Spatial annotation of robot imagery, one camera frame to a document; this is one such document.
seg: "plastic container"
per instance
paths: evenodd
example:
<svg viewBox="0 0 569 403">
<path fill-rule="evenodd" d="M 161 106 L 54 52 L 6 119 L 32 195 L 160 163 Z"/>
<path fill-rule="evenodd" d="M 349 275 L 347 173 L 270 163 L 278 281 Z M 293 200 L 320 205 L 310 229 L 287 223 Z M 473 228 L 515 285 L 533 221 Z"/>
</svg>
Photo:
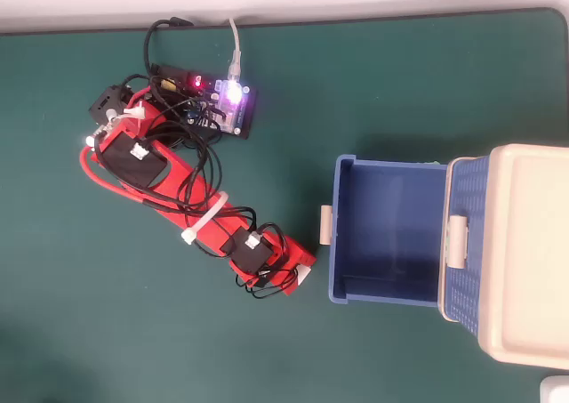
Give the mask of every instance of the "plastic container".
<svg viewBox="0 0 569 403">
<path fill-rule="evenodd" d="M 437 306 L 446 165 L 340 156 L 329 296 Z"/>
</svg>

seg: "green cutting mat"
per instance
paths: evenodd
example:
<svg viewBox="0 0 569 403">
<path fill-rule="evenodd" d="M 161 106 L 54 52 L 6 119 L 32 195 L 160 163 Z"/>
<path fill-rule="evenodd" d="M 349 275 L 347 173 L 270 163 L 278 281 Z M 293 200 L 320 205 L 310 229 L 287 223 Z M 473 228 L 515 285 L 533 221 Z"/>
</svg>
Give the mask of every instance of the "green cutting mat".
<svg viewBox="0 0 569 403">
<path fill-rule="evenodd" d="M 317 250 L 344 153 L 448 161 L 564 144 L 567 26 L 548 9 L 242 28 L 251 138 L 223 188 Z M 500 364 L 437 310 L 332 304 L 327 248 L 290 297 L 254 301 L 222 261 L 77 162 L 143 32 L 0 38 L 0 401 L 535 403 L 545 369 Z M 228 28 L 161 31 L 154 60 L 224 73 Z"/>
</svg>

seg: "wire bundle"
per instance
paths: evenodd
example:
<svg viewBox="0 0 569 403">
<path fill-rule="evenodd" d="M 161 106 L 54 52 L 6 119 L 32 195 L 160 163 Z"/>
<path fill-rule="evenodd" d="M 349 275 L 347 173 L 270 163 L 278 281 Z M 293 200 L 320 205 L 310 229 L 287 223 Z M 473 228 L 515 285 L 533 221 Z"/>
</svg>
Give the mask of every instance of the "wire bundle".
<svg viewBox="0 0 569 403">
<path fill-rule="evenodd" d="M 143 148 L 149 149 L 152 141 L 160 141 L 171 149 L 177 149 L 182 146 L 187 149 L 192 149 L 196 152 L 196 165 L 193 166 L 193 170 L 190 175 L 178 187 L 176 198 L 174 198 L 167 197 L 150 188 L 143 187 L 118 173 L 113 166 L 108 163 L 100 151 L 100 142 L 104 139 L 105 133 L 100 133 L 95 137 L 94 151 L 100 164 L 120 182 L 132 189 L 135 189 L 139 193 L 152 197 L 160 202 L 149 200 L 144 197 L 136 198 L 136 201 L 161 212 L 183 214 L 186 224 L 189 227 L 189 218 L 203 216 L 209 210 L 210 202 L 212 202 L 213 197 L 221 186 L 221 162 L 212 145 L 220 141 L 222 132 L 219 124 L 212 119 L 212 114 L 219 114 L 222 116 L 224 114 L 220 110 L 216 109 L 201 93 L 189 92 L 187 88 L 177 86 L 176 83 L 170 79 L 164 80 L 162 77 L 153 75 L 148 58 L 148 43 L 156 28 L 164 24 L 170 26 L 180 26 L 182 24 L 191 25 L 191 23 L 186 20 L 180 20 L 179 18 L 158 20 L 155 22 L 148 30 L 144 40 L 144 62 L 148 75 L 144 76 L 142 74 L 133 74 L 128 76 L 122 84 L 120 84 L 120 93 L 121 95 L 126 94 L 128 84 L 134 79 L 148 80 L 148 89 L 135 93 L 129 102 L 129 105 L 132 106 L 138 97 L 145 95 L 146 100 L 160 111 L 160 113 L 154 117 L 151 122 L 147 135 L 142 138 L 140 145 L 142 145 Z M 163 88 L 163 81 L 167 81 L 169 86 L 168 89 Z M 189 114 L 192 115 L 195 124 L 204 125 L 204 128 L 214 129 L 214 131 L 212 132 L 209 130 L 207 134 L 200 134 L 195 127 L 188 124 Z M 157 119 L 160 117 L 164 117 L 165 121 L 159 125 L 155 125 Z M 83 156 L 82 165 L 84 166 L 84 169 L 86 169 L 86 163 Z M 192 203 L 190 202 L 190 198 L 194 191 L 196 180 L 199 177 L 204 181 L 204 196 L 198 202 Z M 175 207 L 166 206 L 161 202 L 173 204 Z M 228 235 L 228 239 L 233 241 L 232 246 L 235 245 L 233 236 L 219 223 L 219 221 L 216 221 L 216 218 L 227 217 L 245 218 L 249 222 L 249 231 L 251 232 L 256 230 L 260 235 L 262 235 L 266 230 L 273 230 L 279 238 L 281 251 L 281 257 L 275 262 L 275 265 L 286 263 L 286 261 L 288 261 L 289 248 L 285 234 L 275 223 L 268 222 L 257 227 L 257 215 L 255 211 L 248 206 L 221 208 L 221 210 L 213 217 L 212 222 Z M 198 242 L 195 242 L 195 244 L 199 250 L 212 257 L 231 257 L 232 250 L 229 250 L 224 255 L 219 255 L 212 253 L 203 246 L 200 246 Z M 264 286 L 260 288 L 255 287 L 254 284 L 258 279 L 263 280 L 269 278 L 270 275 L 277 274 L 279 272 L 288 273 L 280 285 Z M 236 284 L 239 287 L 243 287 L 245 291 L 251 294 L 254 298 L 264 299 L 273 294 L 280 293 L 289 286 L 292 286 L 297 277 L 298 272 L 296 268 L 284 270 L 264 264 L 253 278 L 245 282 L 240 283 L 239 276 L 236 275 Z"/>
</svg>

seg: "red cable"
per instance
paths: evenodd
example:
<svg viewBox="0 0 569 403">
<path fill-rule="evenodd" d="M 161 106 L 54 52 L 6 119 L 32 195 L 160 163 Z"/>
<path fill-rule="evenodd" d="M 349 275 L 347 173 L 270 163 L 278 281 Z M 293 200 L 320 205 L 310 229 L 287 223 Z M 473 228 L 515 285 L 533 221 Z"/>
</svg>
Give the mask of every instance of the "red cable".
<svg viewBox="0 0 569 403">
<path fill-rule="evenodd" d="M 132 108 L 132 106 L 134 105 L 134 102 L 139 99 L 141 96 L 144 96 L 146 93 L 150 92 L 150 86 L 145 87 L 142 90 L 139 90 L 138 92 L 136 92 L 131 99 L 128 101 L 128 105 L 126 105 L 127 108 Z"/>
<path fill-rule="evenodd" d="M 99 176 L 97 176 L 94 173 L 94 171 L 91 170 L 91 167 L 89 167 L 88 156 L 90 154 L 91 154 L 91 148 L 84 147 L 81 150 L 81 153 L 79 154 L 79 163 L 81 164 L 81 167 L 83 168 L 83 171 L 85 172 L 85 174 L 87 176 L 89 176 L 89 178 L 91 178 L 92 181 L 99 184 L 103 188 L 106 188 L 106 189 L 109 189 L 109 190 L 115 192 L 119 196 L 127 197 L 127 198 L 131 199 L 132 201 L 136 201 L 137 203 L 142 203 L 142 201 L 144 201 L 144 199 L 142 197 L 137 196 L 136 194 L 132 194 L 131 192 L 128 192 L 126 189 L 117 187 L 116 185 L 113 185 L 112 183 L 109 183 L 109 182 L 101 179 Z"/>
</svg>

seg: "white latch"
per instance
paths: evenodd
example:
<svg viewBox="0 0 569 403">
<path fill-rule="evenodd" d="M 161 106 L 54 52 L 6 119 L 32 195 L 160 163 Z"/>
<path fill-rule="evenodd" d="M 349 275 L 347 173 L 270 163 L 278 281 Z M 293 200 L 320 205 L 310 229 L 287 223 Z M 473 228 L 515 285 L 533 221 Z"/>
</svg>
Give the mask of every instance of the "white latch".
<svg viewBox="0 0 569 403">
<path fill-rule="evenodd" d="M 329 246 L 332 243 L 332 206 L 320 206 L 320 244 Z"/>
<path fill-rule="evenodd" d="M 468 254 L 469 226 L 466 216 L 452 214 L 446 224 L 446 265 L 463 269 Z"/>
</svg>

